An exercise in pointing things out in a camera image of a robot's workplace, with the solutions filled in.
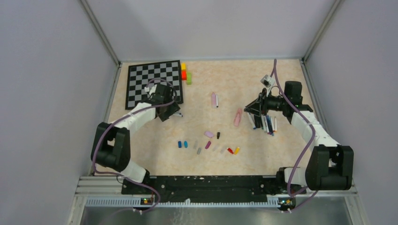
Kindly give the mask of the black blue highlighter marker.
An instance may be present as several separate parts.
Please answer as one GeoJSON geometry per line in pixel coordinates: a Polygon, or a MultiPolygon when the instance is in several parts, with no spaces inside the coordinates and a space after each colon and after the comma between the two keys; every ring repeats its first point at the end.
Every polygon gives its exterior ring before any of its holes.
{"type": "Polygon", "coordinates": [[[254,115],[253,117],[254,117],[254,123],[255,123],[256,127],[257,127],[258,129],[260,129],[260,128],[261,128],[260,121],[259,121],[260,116],[254,115]]]}

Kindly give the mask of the green transparent pen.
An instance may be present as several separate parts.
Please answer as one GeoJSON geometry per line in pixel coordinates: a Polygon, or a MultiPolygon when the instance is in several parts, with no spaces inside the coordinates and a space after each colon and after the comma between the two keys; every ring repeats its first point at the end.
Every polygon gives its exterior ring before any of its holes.
{"type": "Polygon", "coordinates": [[[259,121],[260,121],[261,129],[264,130],[264,123],[263,123],[263,117],[262,116],[260,116],[259,121]]]}

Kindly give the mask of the white grey marker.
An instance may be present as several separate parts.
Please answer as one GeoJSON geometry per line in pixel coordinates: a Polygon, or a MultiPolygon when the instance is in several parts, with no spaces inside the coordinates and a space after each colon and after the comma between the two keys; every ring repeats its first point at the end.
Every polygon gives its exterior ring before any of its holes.
{"type": "Polygon", "coordinates": [[[267,119],[266,116],[262,116],[262,124],[264,127],[264,131],[269,134],[269,129],[268,129],[268,123],[267,123],[267,119]]]}

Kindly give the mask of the red capped white pen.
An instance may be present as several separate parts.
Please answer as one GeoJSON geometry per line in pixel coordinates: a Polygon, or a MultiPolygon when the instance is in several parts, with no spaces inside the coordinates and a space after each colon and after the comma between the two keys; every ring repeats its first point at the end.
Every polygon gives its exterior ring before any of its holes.
{"type": "Polygon", "coordinates": [[[272,133],[275,133],[277,131],[276,129],[276,124],[275,124],[275,119],[273,117],[270,117],[270,124],[272,128],[272,133]]]}

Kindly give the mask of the dark blue pen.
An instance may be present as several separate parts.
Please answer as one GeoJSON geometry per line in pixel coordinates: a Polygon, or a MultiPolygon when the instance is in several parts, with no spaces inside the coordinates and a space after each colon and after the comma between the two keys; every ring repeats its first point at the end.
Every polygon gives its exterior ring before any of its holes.
{"type": "Polygon", "coordinates": [[[269,121],[268,121],[268,115],[265,115],[265,116],[264,116],[264,120],[265,120],[265,124],[266,124],[267,133],[268,133],[269,135],[271,135],[272,129],[270,128],[270,123],[269,123],[269,121]]]}

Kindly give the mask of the pink highlighter marker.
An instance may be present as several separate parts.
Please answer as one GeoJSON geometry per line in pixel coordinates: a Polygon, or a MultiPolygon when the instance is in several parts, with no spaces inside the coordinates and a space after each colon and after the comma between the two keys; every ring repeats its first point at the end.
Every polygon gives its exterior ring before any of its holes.
{"type": "Polygon", "coordinates": [[[238,127],[240,124],[241,116],[242,116],[242,108],[238,108],[237,113],[234,118],[234,126],[238,127]]]}

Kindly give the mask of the pink marker cap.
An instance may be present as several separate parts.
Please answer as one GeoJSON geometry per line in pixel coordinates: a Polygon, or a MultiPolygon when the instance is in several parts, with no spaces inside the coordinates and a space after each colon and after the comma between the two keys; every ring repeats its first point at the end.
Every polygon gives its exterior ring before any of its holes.
{"type": "Polygon", "coordinates": [[[208,138],[214,137],[214,134],[213,134],[212,132],[210,132],[210,131],[205,131],[205,132],[204,132],[204,135],[205,135],[206,137],[208,137],[208,138]]]}

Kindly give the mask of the magenta pen cap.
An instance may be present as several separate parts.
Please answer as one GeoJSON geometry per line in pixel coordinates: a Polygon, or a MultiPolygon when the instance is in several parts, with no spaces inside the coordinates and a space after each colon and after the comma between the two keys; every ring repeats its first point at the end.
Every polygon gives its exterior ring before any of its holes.
{"type": "Polygon", "coordinates": [[[205,149],[208,149],[210,147],[210,145],[211,145],[211,142],[208,141],[207,144],[205,145],[205,149]]]}

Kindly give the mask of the white pen blue cap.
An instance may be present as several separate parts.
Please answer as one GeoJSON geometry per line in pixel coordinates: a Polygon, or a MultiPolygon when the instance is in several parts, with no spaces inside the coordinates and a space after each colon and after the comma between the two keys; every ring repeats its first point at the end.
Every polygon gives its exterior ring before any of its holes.
{"type": "Polygon", "coordinates": [[[253,120],[252,115],[251,115],[250,113],[248,113],[248,112],[247,112],[246,114],[247,114],[247,116],[248,116],[249,122],[250,122],[250,124],[251,124],[253,130],[255,130],[257,127],[256,127],[256,125],[255,125],[255,123],[254,123],[254,120],[253,120]]]}

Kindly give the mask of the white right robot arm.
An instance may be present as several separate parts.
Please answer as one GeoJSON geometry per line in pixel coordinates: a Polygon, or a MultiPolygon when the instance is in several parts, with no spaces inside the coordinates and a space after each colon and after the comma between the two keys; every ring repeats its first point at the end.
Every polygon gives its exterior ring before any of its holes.
{"type": "Polygon", "coordinates": [[[300,168],[296,162],[293,167],[284,169],[285,175],[275,180],[276,189],[288,193],[297,184],[303,190],[349,190],[352,187],[353,149],[334,140],[317,120],[312,108],[303,103],[302,84],[287,81],[281,95],[273,96],[273,82],[263,80],[262,83],[264,89],[244,111],[257,120],[264,119],[269,111],[282,112],[306,142],[304,151],[311,151],[305,168],[300,168]]]}

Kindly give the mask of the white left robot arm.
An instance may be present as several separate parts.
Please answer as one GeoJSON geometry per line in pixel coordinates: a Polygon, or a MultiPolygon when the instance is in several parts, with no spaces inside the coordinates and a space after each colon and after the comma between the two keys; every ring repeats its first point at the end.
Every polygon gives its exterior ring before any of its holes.
{"type": "Polygon", "coordinates": [[[146,123],[158,118],[166,121],[180,110],[176,102],[177,92],[170,84],[156,83],[145,87],[147,96],[121,118],[102,122],[97,126],[91,152],[92,165],[112,169],[112,174],[133,181],[133,188],[140,194],[149,191],[151,182],[147,170],[131,158],[131,138],[146,123]]]}

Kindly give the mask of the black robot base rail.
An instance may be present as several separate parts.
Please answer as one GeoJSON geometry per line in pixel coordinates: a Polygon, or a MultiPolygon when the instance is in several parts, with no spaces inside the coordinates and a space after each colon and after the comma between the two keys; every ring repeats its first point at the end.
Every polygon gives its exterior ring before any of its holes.
{"type": "Polygon", "coordinates": [[[149,176],[144,187],[124,180],[123,195],[161,196],[161,203],[262,203],[269,195],[287,193],[281,175],[149,176]]]}

